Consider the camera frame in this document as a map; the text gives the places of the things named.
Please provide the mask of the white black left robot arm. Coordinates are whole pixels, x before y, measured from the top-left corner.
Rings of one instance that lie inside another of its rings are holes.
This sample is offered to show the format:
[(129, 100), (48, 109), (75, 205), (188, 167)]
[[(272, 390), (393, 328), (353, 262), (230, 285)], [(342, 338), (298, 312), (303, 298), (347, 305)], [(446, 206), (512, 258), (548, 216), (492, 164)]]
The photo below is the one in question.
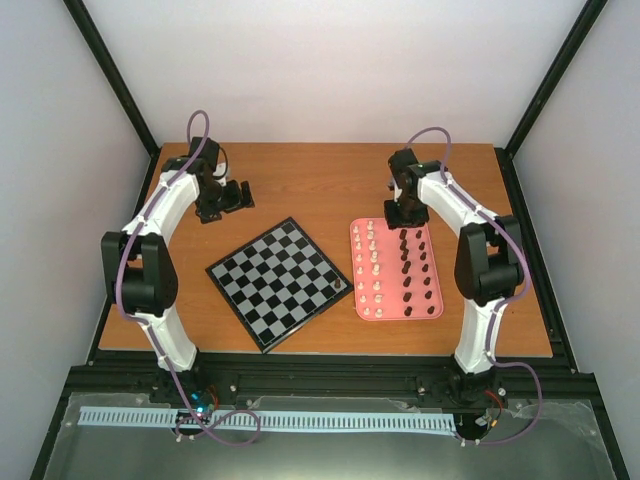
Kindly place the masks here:
[(206, 395), (208, 378), (192, 368), (197, 347), (177, 312), (179, 282), (169, 253), (171, 238), (190, 208), (208, 224), (253, 206), (249, 183), (229, 178), (224, 148), (210, 138), (195, 137), (187, 155), (164, 163), (155, 190), (136, 216), (101, 239), (109, 301), (142, 328), (159, 367), (178, 372), (172, 388), (186, 402)]

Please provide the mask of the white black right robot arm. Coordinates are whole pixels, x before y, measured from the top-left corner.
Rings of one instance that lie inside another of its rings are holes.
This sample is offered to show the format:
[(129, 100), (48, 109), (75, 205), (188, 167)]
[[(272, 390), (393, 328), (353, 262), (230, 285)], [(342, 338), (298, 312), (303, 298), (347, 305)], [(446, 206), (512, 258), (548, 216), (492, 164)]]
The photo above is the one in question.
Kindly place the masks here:
[(484, 373), (494, 366), (506, 304), (530, 279), (519, 221), (482, 206), (441, 162), (421, 163), (411, 149), (394, 152), (388, 165), (394, 192), (384, 202), (388, 228), (423, 227), (434, 211), (457, 237), (454, 279), (464, 316), (454, 358), (462, 372)]

